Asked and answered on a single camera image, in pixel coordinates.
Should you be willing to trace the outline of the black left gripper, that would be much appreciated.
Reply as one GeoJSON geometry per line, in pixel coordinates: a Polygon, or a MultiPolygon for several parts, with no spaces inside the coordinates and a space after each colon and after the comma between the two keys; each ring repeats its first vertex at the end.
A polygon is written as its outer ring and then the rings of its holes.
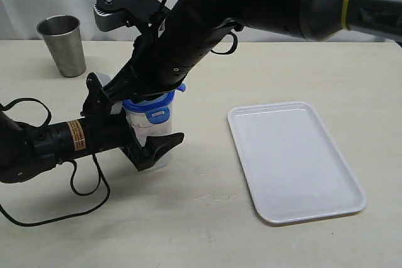
{"type": "Polygon", "coordinates": [[[106,101],[103,84],[110,80],[109,76],[101,73],[90,73],[87,76],[88,96],[80,113],[85,149],[80,152],[80,157],[120,149],[138,171],[153,166],[166,166],[171,160],[170,151],[183,142],[184,133],[148,136],[142,146],[129,125],[122,103],[114,104],[117,109],[108,106],[103,110],[101,107],[106,101]]]}

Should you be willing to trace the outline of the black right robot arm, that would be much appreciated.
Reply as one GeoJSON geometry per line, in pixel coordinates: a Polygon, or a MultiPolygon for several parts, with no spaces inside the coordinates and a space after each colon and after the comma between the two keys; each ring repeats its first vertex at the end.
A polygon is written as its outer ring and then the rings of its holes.
{"type": "Polygon", "coordinates": [[[243,28],[311,41],[341,30],[401,42],[401,0],[98,0],[109,29],[135,26],[132,57],[102,93],[110,103],[176,89],[225,36],[243,28]]]}

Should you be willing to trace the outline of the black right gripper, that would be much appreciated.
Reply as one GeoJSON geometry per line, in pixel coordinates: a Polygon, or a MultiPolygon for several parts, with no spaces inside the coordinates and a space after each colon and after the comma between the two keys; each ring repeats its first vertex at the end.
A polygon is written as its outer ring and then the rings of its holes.
{"type": "Polygon", "coordinates": [[[175,90],[188,74],[188,37],[142,34],[134,41],[132,56],[112,79],[122,100],[143,99],[175,90]]]}

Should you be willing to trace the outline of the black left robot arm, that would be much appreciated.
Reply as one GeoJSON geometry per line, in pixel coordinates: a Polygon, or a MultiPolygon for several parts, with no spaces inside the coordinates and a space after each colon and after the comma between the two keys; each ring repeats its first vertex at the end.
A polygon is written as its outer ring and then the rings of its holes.
{"type": "Polygon", "coordinates": [[[28,181],[58,164],[71,162],[111,149],[121,149],[138,171],[152,168],[166,153],[184,140],[183,133],[149,136],[144,145],[121,104],[110,115],[90,115],[51,124],[48,115],[41,126],[14,121],[6,115],[16,99],[1,106],[1,182],[28,181]]]}

